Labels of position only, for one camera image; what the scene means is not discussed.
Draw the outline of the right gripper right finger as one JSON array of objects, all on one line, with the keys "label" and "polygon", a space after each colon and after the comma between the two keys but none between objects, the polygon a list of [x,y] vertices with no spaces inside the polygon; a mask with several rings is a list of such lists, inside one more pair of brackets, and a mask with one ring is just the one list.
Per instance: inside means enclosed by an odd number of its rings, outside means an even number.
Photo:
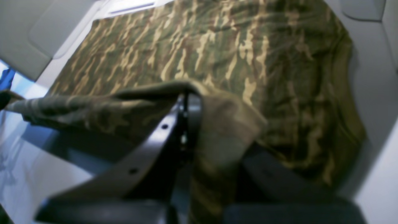
[{"label": "right gripper right finger", "polygon": [[283,166],[263,142],[264,117],[240,99],[192,94],[187,115],[197,137],[188,223],[366,223],[357,205]]}]

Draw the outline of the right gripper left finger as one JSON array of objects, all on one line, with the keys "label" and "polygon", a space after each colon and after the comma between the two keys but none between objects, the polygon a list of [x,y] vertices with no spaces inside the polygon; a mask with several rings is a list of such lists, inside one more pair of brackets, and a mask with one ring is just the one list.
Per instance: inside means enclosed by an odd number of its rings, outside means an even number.
[{"label": "right gripper left finger", "polygon": [[190,94],[178,96],[151,134],[104,173],[44,200],[40,224],[179,224],[170,196],[187,149]]}]

